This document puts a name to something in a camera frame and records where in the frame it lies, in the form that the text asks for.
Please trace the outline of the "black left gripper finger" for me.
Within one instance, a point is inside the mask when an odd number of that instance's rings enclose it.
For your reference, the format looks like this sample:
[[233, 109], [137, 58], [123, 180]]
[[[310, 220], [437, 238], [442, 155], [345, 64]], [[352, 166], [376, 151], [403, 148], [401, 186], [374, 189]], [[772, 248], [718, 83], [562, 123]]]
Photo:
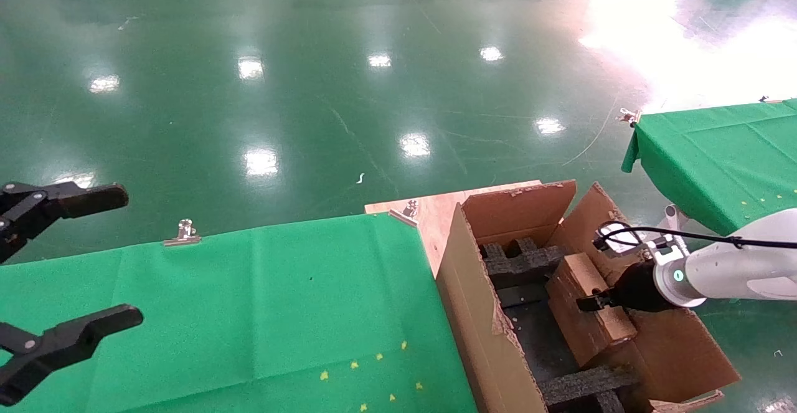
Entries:
[[57, 324], [40, 335], [3, 322], [1, 346], [11, 358], [1, 367], [2, 405], [18, 404], [54, 371], [91, 359], [105, 337], [142, 324], [142, 311], [127, 303]]
[[1, 194], [1, 263], [60, 219], [114, 211], [129, 204], [120, 184], [82, 188], [74, 181], [35, 186], [10, 181]]

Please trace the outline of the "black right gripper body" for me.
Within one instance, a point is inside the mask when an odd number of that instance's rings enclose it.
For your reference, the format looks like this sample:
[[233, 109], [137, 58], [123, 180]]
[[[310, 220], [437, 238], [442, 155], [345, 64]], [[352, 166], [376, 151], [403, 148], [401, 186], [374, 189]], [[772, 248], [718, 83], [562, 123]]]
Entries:
[[614, 284], [614, 302], [624, 308], [660, 313], [677, 308], [666, 300], [654, 280], [654, 262], [633, 263]]

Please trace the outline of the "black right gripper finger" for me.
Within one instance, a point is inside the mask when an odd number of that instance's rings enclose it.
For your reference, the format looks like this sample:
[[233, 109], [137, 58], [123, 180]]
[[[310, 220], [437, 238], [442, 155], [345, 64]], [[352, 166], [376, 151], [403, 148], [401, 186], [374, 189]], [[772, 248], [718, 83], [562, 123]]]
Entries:
[[604, 308], [618, 307], [620, 306], [620, 302], [614, 298], [613, 289], [605, 289], [603, 291], [594, 289], [590, 296], [576, 299], [576, 305], [580, 311], [594, 313]]

